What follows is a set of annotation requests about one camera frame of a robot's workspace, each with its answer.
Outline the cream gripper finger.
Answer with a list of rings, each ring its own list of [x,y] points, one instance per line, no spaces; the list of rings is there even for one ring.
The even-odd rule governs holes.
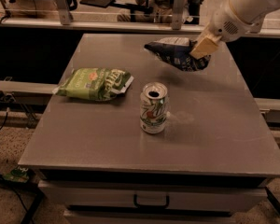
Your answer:
[[[189,53],[195,59],[201,59],[210,55],[218,49],[221,35],[215,35],[209,31],[203,31],[194,41],[191,52]]]

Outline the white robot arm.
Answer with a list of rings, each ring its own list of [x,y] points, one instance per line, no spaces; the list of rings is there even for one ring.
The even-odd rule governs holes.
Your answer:
[[[280,9],[280,0],[226,0],[212,15],[190,55],[200,59],[215,52],[221,41],[257,34],[265,16]]]

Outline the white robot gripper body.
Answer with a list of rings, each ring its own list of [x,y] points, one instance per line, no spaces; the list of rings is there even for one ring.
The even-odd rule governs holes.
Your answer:
[[[234,7],[231,0],[224,2],[212,15],[205,27],[208,36],[214,41],[232,42],[246,33],[258,33],[261,29],[261,16],[247,21]]]

